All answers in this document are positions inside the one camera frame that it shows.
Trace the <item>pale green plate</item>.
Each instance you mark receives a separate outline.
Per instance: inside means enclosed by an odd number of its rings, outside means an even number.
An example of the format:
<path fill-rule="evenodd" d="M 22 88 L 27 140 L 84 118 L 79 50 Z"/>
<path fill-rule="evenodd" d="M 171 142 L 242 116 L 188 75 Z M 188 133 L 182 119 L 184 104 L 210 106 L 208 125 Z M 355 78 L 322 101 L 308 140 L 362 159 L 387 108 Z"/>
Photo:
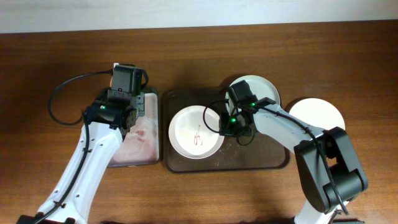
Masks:
<path fill-rule="evenodd" d="M 281 105 L 279 92 L 269 80 L 257 75 L 245 75 L 235 79 L 230 86 L 240 81 L 245 81 L 249 85 L 252 94 L 256 95 L 258 100 L 267 97 L 274 100 L 279 106 Z"/>

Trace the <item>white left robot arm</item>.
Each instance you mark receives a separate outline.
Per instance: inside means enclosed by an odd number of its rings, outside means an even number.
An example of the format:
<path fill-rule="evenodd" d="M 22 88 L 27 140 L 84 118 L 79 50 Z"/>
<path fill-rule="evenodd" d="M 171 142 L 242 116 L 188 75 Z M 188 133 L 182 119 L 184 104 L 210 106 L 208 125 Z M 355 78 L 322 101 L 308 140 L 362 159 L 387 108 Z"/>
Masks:
<path fill-rule="evenodd" d="M 103 174 L 126 134 L 145 114 L 145 94 L 108 89 L 82 113 L 80 139 L 61 179 L 35 216 L 21 223 L 86 223 Z"/>

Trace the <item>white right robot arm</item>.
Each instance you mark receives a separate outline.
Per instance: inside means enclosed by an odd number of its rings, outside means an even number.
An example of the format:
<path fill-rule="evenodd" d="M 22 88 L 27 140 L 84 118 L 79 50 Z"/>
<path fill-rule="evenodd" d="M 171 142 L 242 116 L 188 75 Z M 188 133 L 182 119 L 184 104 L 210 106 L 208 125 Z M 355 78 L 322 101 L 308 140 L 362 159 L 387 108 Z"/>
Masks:
<path fill-rule="evenodd" d="M 368 178 L 348 133 L 307 124 L 269 98 L 223 99 L 220 134 L 239 138 L 261 133 L 294 153 L 306 202 L 293 223 L 334 223 L 347 204 L 368 189 Z"/>

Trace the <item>pink plate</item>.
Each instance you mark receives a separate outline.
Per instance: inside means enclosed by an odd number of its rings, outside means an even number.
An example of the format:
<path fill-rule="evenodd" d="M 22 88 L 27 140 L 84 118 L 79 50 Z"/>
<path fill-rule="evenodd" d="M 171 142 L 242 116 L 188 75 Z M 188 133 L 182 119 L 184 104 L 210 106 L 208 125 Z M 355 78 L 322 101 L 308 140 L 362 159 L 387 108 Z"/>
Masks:
<path fill-rule="evenodd" d="M 204 159 L 212 156 L 223 144 L 224 137 L 215 133 L 219 115 L 204 106 L 188 106 L 180 110 L 169 124 L 169 140 L 183 157 Z"/>

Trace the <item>cream white plate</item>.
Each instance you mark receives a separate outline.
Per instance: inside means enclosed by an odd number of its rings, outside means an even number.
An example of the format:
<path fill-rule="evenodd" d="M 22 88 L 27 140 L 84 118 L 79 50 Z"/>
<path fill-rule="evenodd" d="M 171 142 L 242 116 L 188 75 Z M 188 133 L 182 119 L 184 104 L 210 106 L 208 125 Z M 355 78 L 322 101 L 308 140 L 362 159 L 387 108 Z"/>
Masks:
<path fill-rule="evenodd" d="M 299 120 L 323 129 L 339 127 L 346 129 L 345 121 L 339 110 L 331 103 L 319 98 L 306 98 L 293 103 L 289 114 Z"/>

